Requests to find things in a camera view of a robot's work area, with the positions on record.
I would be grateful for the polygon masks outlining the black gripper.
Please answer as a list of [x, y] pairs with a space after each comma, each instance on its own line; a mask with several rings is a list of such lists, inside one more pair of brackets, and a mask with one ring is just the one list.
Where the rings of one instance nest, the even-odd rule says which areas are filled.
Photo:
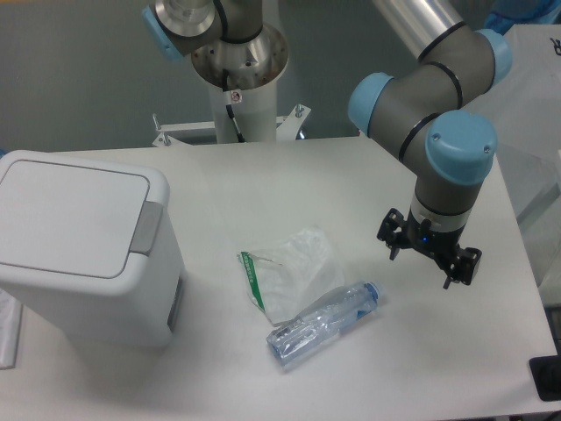
[[454, 231], [438, 232], [429, 219], [419, 223], [411, 212], [405, 219], [397, 209], [391, 208], [380, 224], [377, 239], [390, 250], [390, 260], [394, 260], [400, 250], [413, 249], [438, 266], [447, 266], [443, 288], [448, 289], [452, 283], [471, 285], [479, 269], [482, 252], [458, 245], [464, 229], [461, 226]]

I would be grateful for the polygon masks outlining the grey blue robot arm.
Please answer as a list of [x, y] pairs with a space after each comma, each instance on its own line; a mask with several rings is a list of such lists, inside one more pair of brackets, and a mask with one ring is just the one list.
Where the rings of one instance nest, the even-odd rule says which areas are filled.
[[[448, 283], [470, 284], [481, 252], [460, 236], [494, 163], [493, 125], [465, 110], [508, 74], [512, 53], [491, 30], [472, 30], [446, 1], [379, 1], [377, 9], [418, 61], [410, 75], [374, 73], [352, 92], [347, 113], [416, 177], [409, 212], [390, 210], [377, 237], [392, 255], [413, 249]], [[288, 64], [281, 33], [260, 1], [155, 1], [147, 30], [171, 61], [189, 57], [211, 94], [221, 143], [276, 138], [276, 101], [265, 98]]]

